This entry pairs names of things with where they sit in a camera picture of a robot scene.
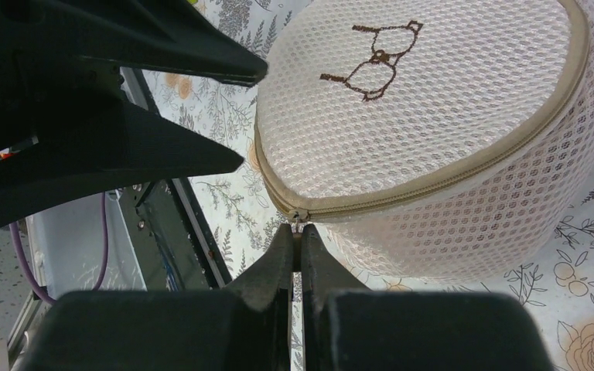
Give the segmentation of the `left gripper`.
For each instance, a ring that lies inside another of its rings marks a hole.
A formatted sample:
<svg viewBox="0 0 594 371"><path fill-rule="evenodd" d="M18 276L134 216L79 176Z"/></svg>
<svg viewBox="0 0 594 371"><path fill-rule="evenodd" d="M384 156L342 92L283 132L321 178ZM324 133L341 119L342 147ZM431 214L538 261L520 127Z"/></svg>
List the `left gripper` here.
<svg viewBox="0 0 594 371"><path fill-rule="evenodd" d="M268 64L187 1L0 1L0 149L29 113L74 90L121 97L121 66L253 87ZM0 161L0 228L112 189L226 174L235 151L127 101L42 129Z"/></svg>

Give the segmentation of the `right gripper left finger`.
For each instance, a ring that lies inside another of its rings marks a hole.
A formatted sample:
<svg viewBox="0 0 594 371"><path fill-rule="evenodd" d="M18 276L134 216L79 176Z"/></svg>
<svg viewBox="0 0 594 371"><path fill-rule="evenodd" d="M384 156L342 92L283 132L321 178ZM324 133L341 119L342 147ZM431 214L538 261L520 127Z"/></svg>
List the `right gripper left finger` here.
<svg viewBox="0 0 594 371"><path fill-rule="evenodd" d="M75 291L52 306L24 370L288 370L293 233L226 287Z"/></svg>

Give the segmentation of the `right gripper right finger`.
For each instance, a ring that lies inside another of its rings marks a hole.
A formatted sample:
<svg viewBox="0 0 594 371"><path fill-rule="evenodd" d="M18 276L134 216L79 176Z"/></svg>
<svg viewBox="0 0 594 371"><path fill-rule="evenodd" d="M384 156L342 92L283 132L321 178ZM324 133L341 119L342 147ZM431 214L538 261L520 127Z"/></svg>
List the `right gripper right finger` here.
<svg viewBox="0 0 594 371"><path fill-rule="evenodd" d="M305 226L307 370L550 370L531 316L505 294L372 291Z"/></svg>

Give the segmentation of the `white mesh laundry bag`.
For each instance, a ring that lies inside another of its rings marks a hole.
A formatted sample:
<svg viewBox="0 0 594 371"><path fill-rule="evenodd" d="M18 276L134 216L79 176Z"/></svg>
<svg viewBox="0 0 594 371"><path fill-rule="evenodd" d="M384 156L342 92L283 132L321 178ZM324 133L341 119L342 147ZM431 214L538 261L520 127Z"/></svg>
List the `white mesh laundry bag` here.
<svg viewBox="0 0 594 371"><path fill-rule="evenodd" d="M267 61L270 200L374 274L517 266L594 166L594 1L314 1Z"/></svg>

